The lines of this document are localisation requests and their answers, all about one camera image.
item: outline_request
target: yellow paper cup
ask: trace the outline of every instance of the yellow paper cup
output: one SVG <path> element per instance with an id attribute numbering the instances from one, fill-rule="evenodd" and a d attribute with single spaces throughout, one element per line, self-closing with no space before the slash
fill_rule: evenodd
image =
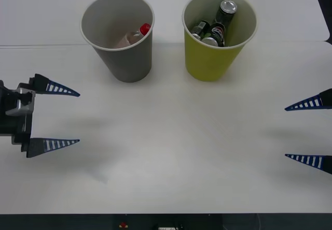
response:
<path id="1" fill-rule="evenodd" d="M 182 13 L 185 28 L 185 56 L 187 71 L 201 81 L 215 81 L 224 75 L 244 45 L 257 31 L 257 16 L 246 0 L 232 0 L 238 10 L 226 29 L 225 47 L 207 45 L 192 36 L 190 30 L 200 20 L 214 22 L 223 0 L 191 0 Z"/>

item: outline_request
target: white table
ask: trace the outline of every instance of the white table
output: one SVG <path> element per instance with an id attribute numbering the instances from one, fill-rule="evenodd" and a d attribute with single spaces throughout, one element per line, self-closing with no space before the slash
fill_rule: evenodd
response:
<path id="1" fill-rule="evenodd" d="M 0 0 L 0 46 L 86 44 L 79 23 L 93 0 Z M 182 10 L 189 0 L 147 0 L 156 16 L 154 39 L 183 41 Z M 323 41 L 329 32 L 317 0 L 248 0 L 256 8 L 257 40 Z"/>
<path id="2" fill-rule="evenodd" d="M 26 159 L 0 138 L 0 213 L 332 212 L 331 175 L 284 156 L 332 154 L 331 112 L 284 111 L 331 88 L 331 45 L 249 43 L 215 83 L 183 44 L 153 51 L 126 84 L 90 46 L 0 49 L 7 87 L 41 73 L 81 93 L 38 95 L 32 133 L 80 143 Z"/>

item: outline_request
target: gray paper cup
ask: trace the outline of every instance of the gray paper cup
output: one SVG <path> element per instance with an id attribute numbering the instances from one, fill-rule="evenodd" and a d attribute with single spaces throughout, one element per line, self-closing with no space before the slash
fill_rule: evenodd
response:
<path id="1" fill-rule="evenodd" d="M 144 23 L 151 29 L 140 41 L 114 48 L 127 32 L 137 31 Z M 151 69 L 154 24 L 154 12 L 145 0 L 96 0 L 84 12 L 80 29 L 118 80 L 136 82 Z"/>

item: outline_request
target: red bottle cap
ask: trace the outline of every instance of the red bottle cap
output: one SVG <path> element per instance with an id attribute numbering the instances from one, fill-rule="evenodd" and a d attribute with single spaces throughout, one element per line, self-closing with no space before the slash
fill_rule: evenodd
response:
<path id="1" fill-rule="evenodd" d="M 140 27 L 140 33 L 146 35 L 149 32 L 151 26 L 147 23 L 144 23 L 143 26 Z"/>

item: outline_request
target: soda can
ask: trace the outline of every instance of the soda can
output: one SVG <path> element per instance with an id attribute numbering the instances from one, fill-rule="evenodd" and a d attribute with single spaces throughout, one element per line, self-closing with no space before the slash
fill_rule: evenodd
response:
<path id="1" fill-rule="evenodd" d="M 201 20 L 192 29 L 191 34 L 198 40 L 202 40 L 202 36 L 208 31 L 210 24 L 207 21 Z"/>
<path id="2" fill-rule="evenodd" d="M 237 10 L 238 7 L 235 2 L 231 0 L 223 0 L 220 3 L 214 22 L 219 22 L 227 28 Z"/>
<path id="3" fill-rule="evenodd" d="M 224 25 L 219 22 L 213 23 L 202 40 L 203 43 L 214 47 L 224 47 Z"/>

